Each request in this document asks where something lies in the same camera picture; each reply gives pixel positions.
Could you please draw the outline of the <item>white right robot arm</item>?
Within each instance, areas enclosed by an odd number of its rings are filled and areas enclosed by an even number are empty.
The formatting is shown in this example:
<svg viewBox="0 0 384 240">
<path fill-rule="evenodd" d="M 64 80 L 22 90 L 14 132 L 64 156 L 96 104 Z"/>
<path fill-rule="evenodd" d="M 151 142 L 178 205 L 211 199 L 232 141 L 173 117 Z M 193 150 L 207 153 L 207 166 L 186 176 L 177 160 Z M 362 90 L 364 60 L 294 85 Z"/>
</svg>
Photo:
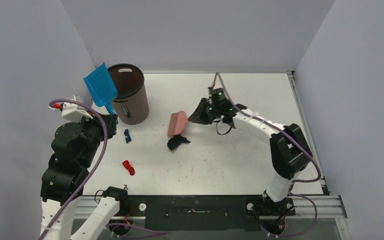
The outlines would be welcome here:
<svg viewBox="0 0 384 240">
<path fill-rule="evenodd" d="M 289 195 L 294 180 L 312 158 L 303 131 L 297 124 L 269 121 L 242 104 L 232 104 L 222 88 L 213 89 L 208 98 L 202 98 L 188 120 L 201 125 L 219 121 L 269 145 L 275 174 L 264 191 L 267 197 L 263 199 L 262 207 L 270 215 L 282 209 L 282 201 Z"/>
</svg>

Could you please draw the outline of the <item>blue scrap table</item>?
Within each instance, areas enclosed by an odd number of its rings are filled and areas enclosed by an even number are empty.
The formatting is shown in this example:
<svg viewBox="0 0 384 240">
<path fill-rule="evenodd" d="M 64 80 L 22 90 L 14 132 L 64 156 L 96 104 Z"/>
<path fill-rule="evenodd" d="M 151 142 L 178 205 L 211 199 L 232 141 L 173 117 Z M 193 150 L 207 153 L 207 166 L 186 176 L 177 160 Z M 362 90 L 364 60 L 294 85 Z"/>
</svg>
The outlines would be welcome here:
<svg viewBox="0 0 384 240">
<path fill-rule="evenodd" d="M 129 143 L 132 141 L 132 138 L 131 138 L 129 129 L 125 129 L 124 132 L 123 132 L 123 134 L 124 134 L 125 142 L 126 142 L 127 144 L 129 144 Z"/>
</svg>

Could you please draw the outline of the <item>pink hand brush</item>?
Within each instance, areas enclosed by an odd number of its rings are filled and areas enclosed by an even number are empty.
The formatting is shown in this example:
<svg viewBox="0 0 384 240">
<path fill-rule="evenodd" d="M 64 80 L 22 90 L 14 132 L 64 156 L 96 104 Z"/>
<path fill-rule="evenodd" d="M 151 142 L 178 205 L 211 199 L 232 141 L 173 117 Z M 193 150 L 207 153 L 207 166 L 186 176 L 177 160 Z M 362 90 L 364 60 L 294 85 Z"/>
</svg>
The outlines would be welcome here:
<svg viewBox="0 0 384 240">
<path fill-rule="evenodd" d="M 190 121 L 185 111 L 178 111 L 172 113 L 170 115 L 170 120 L 168 124 L 167 136 L 171 138 L 176 135 L 180 135 L 189 122 Z"/>
</svg>

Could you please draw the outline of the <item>black scrap edge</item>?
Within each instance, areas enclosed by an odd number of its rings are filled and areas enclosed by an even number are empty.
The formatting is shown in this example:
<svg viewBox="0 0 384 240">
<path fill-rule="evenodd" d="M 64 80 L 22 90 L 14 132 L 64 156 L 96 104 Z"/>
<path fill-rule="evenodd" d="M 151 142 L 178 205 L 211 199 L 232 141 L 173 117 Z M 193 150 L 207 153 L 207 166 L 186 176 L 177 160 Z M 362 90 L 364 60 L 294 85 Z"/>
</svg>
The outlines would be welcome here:
<svg viewBox="0 0 384 240">
<path fill-rule="evenodd" d="M 167 142 L 167 148 L 173 152 L 176 150 L 180 145 L 182 144 L 189 144 L 191 141 L 189 141 L 186 137 L 182 136 L 181 134 L 172 136 L 168 142 Z"/>
</svg>

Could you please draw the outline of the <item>blue dustpan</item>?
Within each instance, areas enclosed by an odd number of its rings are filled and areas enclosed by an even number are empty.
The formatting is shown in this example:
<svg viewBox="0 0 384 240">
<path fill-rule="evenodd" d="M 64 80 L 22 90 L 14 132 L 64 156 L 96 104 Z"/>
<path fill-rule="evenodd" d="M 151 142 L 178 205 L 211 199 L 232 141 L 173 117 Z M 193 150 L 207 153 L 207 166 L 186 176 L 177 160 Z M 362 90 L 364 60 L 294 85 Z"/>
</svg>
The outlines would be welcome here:
<svg viewBox="0 0 384 240">
<path fill-rule="evenodd" d="M 117 97 L 118 91 L 106 64 L 102 63 L 83 80 L 94 104 L 97 107 L 105 107 L 111 115 L 115 114 L 111 101 Z"/>
</svg>

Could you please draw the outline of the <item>red paper scrap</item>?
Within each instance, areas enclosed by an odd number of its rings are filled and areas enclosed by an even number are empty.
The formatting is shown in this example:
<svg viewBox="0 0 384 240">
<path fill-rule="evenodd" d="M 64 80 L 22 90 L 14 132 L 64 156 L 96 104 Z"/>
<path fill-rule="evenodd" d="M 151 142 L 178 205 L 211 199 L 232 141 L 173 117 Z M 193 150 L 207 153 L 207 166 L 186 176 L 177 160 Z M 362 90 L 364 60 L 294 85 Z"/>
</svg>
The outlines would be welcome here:
<svg viewBox="0 0 384 240">
<path fill-rule="evenodd" d="M 134 176 L 136 171 L 128 160 L 122 162 L 123 167 L 128 171 L 131 176 Z"/>
</svg>

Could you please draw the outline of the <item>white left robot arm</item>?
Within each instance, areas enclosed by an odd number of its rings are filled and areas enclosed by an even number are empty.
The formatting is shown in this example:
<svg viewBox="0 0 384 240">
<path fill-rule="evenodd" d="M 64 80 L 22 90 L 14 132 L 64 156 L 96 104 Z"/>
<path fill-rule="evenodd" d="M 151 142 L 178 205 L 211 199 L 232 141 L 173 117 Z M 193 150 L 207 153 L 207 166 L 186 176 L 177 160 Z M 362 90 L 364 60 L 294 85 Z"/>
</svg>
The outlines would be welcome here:
<svg viewBox="0 0 384 240">
<path fill-rule="evenodd" d="M 129 210 L 127 190 L 109 186 L 86 221 L 72 232 L 76 208 L 83 194 L 82 182 L 88 177 L 88 168 L 104 141 L 103 125 L 108 138 L 112 138 L 116 134 L 116 121 L 115 114 L 98 114 L 65 123 L 55 131 L 51 143 L 54 153 L 42 175 L 39 239 L 96 240 L 113 216 L 124 215 Z"/>
</svg>

